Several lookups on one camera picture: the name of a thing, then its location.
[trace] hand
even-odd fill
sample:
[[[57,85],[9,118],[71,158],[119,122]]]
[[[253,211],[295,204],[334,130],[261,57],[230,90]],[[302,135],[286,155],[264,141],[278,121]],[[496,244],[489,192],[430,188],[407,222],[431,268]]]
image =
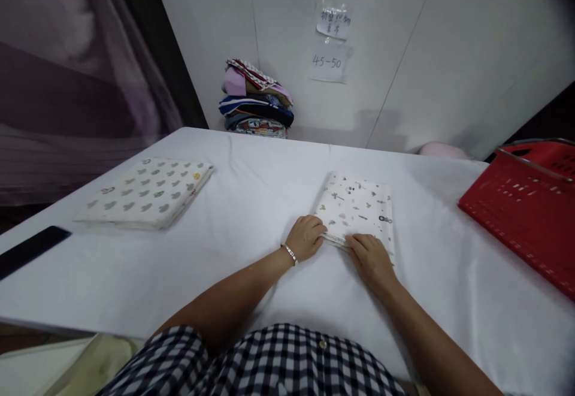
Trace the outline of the hand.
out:
[[[360,278],[375,295],[381,296],[400,287],[393,264],[383,243],[371,234],[354,234],[346,237],[351,246],[351,256]]]
[[[328,229],[317,216],[300,216],[287,235],[286,245],[299,262],[311,258],[323,243],[320,234]]]

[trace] black phone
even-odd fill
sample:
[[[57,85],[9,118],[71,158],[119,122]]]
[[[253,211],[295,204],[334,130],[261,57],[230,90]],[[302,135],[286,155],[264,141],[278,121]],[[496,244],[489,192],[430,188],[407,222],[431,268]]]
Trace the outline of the black phone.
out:
[[[0,280],[56,246],[72,233],[50,226],[0,255]]]

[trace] checkered shorts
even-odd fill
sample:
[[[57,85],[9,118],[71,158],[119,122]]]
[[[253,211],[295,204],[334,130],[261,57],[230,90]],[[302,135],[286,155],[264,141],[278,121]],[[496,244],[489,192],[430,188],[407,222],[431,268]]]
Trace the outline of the checkered shorts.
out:
[[[148,341],[98,395],[293,393],[405,395],[360,345],[291,324],[250,333],[215,358],[194,329],[172,327]]]

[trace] pink curtain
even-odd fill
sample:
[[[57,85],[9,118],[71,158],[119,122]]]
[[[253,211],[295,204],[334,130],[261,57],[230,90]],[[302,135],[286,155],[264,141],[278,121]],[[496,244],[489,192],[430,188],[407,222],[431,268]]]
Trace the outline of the pink curtain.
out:
[[[0,14],[0,206],[56,201],[183,126],[123,0]]]

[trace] cartoon print fabric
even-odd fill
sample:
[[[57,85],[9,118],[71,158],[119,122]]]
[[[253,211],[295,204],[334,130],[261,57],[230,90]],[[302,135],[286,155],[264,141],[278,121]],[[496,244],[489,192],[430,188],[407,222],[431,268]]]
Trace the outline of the cartoon print fabric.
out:
[[[212,172],[213,166],[205,162],[144,159],[102,188],[74,220],[128,228],[168,228]]]
[[[328,232],[323,237],[342,249],[348,234],[372,234],[383,242],[395,263],[391,189],[382,183],[353,179],[338,172],[329,175],[317,210]]]

